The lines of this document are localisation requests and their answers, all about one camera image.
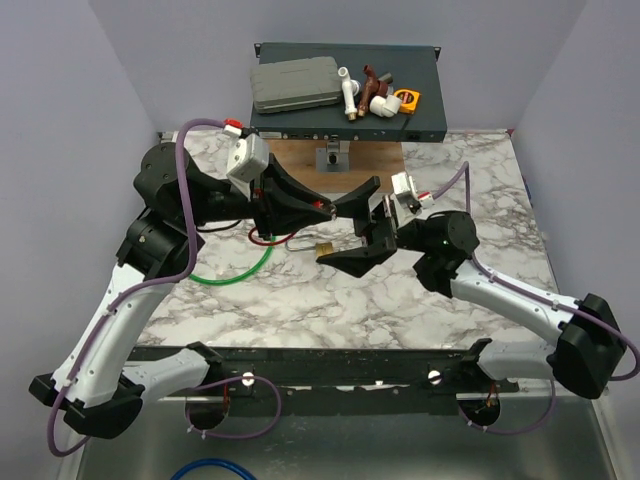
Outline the red cable seal lock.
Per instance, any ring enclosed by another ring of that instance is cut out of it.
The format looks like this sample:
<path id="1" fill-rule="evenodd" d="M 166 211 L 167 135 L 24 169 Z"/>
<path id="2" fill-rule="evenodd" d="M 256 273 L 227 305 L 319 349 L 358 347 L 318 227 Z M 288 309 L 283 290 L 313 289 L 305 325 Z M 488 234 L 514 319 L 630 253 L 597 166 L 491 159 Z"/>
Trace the red cable seal lock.
<path id="1" fill-rule="evenodd" d="M 256 246 L 271 248 L 271 247 L 275 247 L 275 246 L 279 246 L 287 243 L 289 240 L 293 239 L 298 234 L 298 231 L 289 233 L 288 235 L 284 236 L 281 239 L 277 239 L 276 237 L 271 237 L 269 240 L 265 240 L 257 237 L 257 233 L 258 233 L 257 228 L 253 227 L 248 232 L 248 235 L 247 235 L 248 240 Z"/>

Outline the brass padlock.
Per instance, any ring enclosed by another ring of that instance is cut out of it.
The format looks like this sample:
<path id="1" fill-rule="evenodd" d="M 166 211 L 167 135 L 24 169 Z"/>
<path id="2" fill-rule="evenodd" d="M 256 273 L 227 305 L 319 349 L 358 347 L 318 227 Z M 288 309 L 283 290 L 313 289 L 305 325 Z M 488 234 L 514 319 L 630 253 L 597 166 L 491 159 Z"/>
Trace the brass padlock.
<path id="1" fill-rule="evenodd" d="M 287 240 L 284 245 L 290 253 L 313 252 L 316 257 L 325 256 L 334 252 L 334 246 L 331 241 L 312 234 L 298 234 Z"/>

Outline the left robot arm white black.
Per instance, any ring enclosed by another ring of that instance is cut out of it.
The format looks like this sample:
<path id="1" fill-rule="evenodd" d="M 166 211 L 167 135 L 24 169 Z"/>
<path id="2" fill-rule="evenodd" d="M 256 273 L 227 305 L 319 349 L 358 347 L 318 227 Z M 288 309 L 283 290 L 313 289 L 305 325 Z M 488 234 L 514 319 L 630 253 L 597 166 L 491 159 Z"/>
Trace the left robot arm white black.
<path id="1" fill-rule="evenodd" d="M 193 343 L 140 367 L 127 359 L 160 303 L 195 268 L 201 225 L 250 220 L 263 237 L 330 221 L 333 203 L 291 177 L 257 136 L 232 145 L 223 180 L 202 172 L 186 148 L 166 142 L 143 157 L 134 186 L 143 212 L 117 252 L 107 290 L 64 362 L 36 376 L 30 393 L 78 434 L 112 439 L 142 408 L 192 389 L 214 393 L 222 380 L 215 353 Z"/>

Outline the white pvc elbow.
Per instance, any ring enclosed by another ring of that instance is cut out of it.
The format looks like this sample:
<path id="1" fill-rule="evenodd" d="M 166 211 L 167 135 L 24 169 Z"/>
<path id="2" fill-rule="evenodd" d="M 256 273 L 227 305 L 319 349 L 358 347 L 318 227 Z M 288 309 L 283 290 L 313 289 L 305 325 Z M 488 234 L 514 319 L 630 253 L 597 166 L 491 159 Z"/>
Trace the white pvc elbow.
<path id="1" fill-rule="evenodd" d="M 399 113 L 402 100 L 395 95 L 382 97 L 376 95 L 369 104 L 369 111 L 381 118 L 392 118 Z"/>

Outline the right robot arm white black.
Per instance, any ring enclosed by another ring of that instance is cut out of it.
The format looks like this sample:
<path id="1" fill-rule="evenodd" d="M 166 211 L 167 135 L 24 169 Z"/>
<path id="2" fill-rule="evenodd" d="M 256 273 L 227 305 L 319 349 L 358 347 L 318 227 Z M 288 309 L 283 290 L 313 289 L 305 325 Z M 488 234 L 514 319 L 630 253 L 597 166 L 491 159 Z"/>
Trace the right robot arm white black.
<path id="1" fill-rule="evenodd" d="M 544 291 L 482 264 L 468 211 L 434 211 L 439 196 L 418 193 L 405 172 L 393 176 L 392 186 L 374 209 L 366 186 L 344 197 L 356 208 L 362 244 L 321 255 L 318 263 L 361 278 L 399 250 L 418 252 L 413 270 L 427 291 L 481 306 L 537 337 L 482 342 L 459 370 L 467 389 L 480 392 L 495 380 L 549 379 L 582 398 L 599 398 L 628 349 L 609 303 L 596 294 L 576 299 Z"/>

